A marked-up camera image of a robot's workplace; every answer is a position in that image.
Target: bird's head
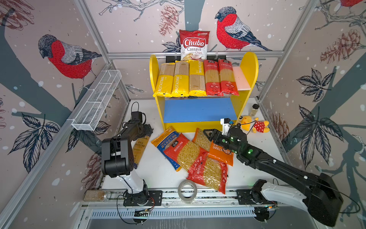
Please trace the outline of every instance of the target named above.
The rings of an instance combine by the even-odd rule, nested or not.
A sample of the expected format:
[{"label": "bird's head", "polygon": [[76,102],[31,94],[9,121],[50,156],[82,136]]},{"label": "bird's head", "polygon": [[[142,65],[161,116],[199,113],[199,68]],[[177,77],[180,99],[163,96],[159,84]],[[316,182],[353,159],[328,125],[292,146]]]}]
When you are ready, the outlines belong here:
[{"label": "bird's head", "polygon": [[222,22],[229,14],[236,14],[236,10],[234,9],[234,7],[223,7],[217,12],[215,19],[218,19],[220,22]]},{"label": "bird's head", "polygon": [[57,38],[49,34],[41,37],[41,39],[38,41],[38,48],[40,50],[42,58],[53,58],[51,46],[52,43],[55,41],[57,41]]}]

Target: blue shelf board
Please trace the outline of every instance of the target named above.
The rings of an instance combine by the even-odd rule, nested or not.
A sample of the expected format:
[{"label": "blue shelf board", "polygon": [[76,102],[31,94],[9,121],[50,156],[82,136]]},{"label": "blue shelf board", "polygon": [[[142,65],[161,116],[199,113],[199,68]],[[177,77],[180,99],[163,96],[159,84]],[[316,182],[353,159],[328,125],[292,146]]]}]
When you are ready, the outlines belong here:
[{"label": "blue shelf board", "polygon": [[165,101],[164,123],[236,120],[230,98],[169,99]]}]

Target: roll of tape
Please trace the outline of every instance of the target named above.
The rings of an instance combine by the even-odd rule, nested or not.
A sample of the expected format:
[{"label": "roll of tape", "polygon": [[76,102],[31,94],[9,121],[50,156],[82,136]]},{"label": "roll of tape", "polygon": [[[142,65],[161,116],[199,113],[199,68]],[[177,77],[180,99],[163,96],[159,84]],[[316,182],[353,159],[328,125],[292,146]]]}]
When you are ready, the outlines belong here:
[{"label": "roll of tape", "polygon": [[[181,190],[182,190],[182,187],[185,186],[185,185],[191,185],[193,187],[193,195],[191,197],[185,197],[182,195],[181,193]],[[194,198],[196,198],[197,196],[197,186],[196,184],[193,182],[193,181],[190,181],[190,180],[184,180],[182,181],[179,186],[178,186],[178,196],[179,198],[186,204],[190,204],[193,202]]]}]

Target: gray floor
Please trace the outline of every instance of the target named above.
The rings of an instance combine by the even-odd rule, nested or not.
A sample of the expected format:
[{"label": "gray floor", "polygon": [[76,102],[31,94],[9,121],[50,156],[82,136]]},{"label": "gray floor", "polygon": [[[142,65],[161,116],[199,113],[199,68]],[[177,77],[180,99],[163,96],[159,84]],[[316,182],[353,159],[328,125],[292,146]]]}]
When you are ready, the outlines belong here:
[{"label": "gray floor", "polygon": [[281,207],[268,223],[260,223],[253,217],[244,218],[193,218],[148,219],[143,225],[128,225],[120,219],[91,219],[88,229],[315,229],[310,215],[294,207]]}]

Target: white wire basket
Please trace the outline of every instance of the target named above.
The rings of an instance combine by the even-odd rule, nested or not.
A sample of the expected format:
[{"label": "white wire basket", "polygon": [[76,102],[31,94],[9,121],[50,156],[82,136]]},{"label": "white wire basket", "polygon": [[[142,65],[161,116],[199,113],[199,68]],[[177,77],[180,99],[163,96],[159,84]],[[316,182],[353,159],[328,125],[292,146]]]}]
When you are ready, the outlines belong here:
[{"label": "white wire basket", "polygon": [[72,122],[72,126],[75,129],[95,130],[121,77],[121,72],[119,70],[105,71],[102,79],[93,89],[87,102],[83,105]]}]

